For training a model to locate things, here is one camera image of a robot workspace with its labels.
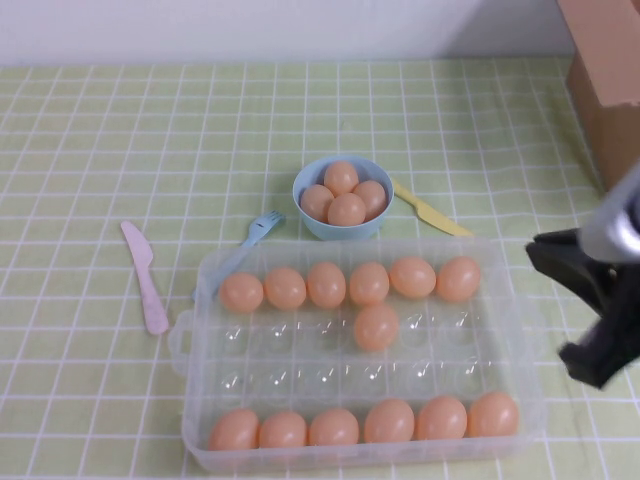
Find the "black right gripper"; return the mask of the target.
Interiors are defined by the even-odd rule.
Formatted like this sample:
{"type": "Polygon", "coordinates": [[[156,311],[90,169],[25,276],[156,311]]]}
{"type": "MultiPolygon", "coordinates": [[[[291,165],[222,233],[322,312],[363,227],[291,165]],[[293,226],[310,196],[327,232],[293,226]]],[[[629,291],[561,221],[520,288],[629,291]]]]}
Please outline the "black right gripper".
{"type": "Polygon", "coordinates": [[[639,265],[617,272],[614,264],[589,257],[578,230],[536,235],[526,246],[534,269],[583,300],[600,319],[578,343],[559,351],[569,376],[602,389],[639,357],[639,265]]]}

